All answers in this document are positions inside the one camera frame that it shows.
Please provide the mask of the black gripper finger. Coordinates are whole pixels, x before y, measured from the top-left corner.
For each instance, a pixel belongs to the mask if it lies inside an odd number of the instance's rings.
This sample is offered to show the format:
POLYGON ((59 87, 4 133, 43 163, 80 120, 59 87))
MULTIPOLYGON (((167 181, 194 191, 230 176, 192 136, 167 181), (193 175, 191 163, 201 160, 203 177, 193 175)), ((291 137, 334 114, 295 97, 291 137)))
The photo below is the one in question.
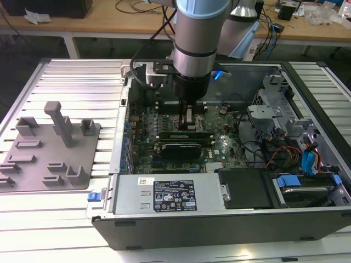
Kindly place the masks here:
POLYGON ((194 114, 194 106, 188 105, 185 100, 181 100, 179 104, 179 129, 196 129, 196 117, 194 114))

